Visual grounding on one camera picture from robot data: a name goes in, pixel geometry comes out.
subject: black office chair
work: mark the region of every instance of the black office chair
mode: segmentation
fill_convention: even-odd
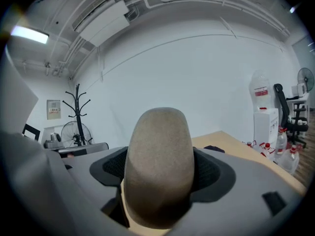
[[[288,122],[288,116],[290,114],[290,109],[289,109],[289,106],[286,102],[282,85],[281,84],[274,84],[274,89],[275,89],[276,95],[278,96],[279,101],[280,101],[281,106],[282,106],[283,116],[282,116],[282,120],[281,120],[281,127],[286,128],[286,129],[288,129],[288,131],[292,132],[292,136],[288,137],[288,140],[292,141],[293,144],[295,144],[295,142],[302,143],[303,148],[305,148],[306,142],[300,140],[297,137],[300,134],[300,132],[305,132],[309,129],[309,126],[307,124],[303,124],[303,125],[297,124],[298,120],[307,121],[307,119],[305,117],[300,117],[300,113],[306,111],[306,108],[300,108],[300,104],[303,104],[304,102],[300,101],[300,102],[294,103],[294,105],[296,105],[297,108],[293,109],[293,111],[296,112],[296,116],[295,116],[295,118],[292,118],[295,120],[294,124],[292,124],[292,123]]]

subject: wall-mounted fan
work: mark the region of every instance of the wall-mounted fan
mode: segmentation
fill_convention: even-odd
[[[297,80],[299,83],[304,83],[306,91],[309,92],[314,87],[314,75],[308,68],[301,68],[297,74]]]
[[[82,130],[85,142],[87,142],[87,144],[92,144],[91,133],[84,124],[82,124]],[[81,146],[82,140],[76,121],[70,121],[63,127],[61,131],[61,140],[65,148]]]

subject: plastic bottle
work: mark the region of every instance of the plastic bottle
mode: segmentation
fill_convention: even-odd
[[[280,128],[277,138],[276,151],[274,155],[274,162],[278,164],[279,159],[282,157],[283,152],[286,149],[287,144],[287,136],[286,136],[286,128]]]
[[[291,149],[287,149],[282,157],[279,159],[278,165],[291,175],[294,174],[299,164],[299,152],[296,150],[296,146],[292,145]]]
[[[263,71],[254,72],[250,89],[255,111],[272,107],[270,82]]]
[[[270,143],[266,143],[265,147],[262,148],[262,155],[267,157],[269,160],[273,161],[274,160],[274,149],[270,148]]]

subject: framed sign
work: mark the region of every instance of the framed sign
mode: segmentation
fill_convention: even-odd
[[[60,100],[47,100],[47,119],[61,119]]]

